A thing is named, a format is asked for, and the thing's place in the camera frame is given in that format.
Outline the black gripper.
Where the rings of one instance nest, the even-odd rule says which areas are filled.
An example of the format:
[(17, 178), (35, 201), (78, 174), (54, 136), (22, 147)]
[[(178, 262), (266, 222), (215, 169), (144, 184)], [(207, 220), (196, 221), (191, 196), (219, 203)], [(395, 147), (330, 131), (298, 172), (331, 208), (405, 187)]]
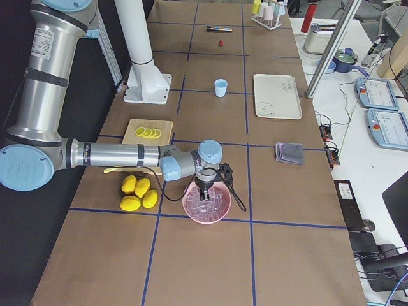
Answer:
[(214, 183), (215, 175), (196, 175), (194, 178), (195, 184), (200, 191), (200, 200), (210, 200), (210, 191)]

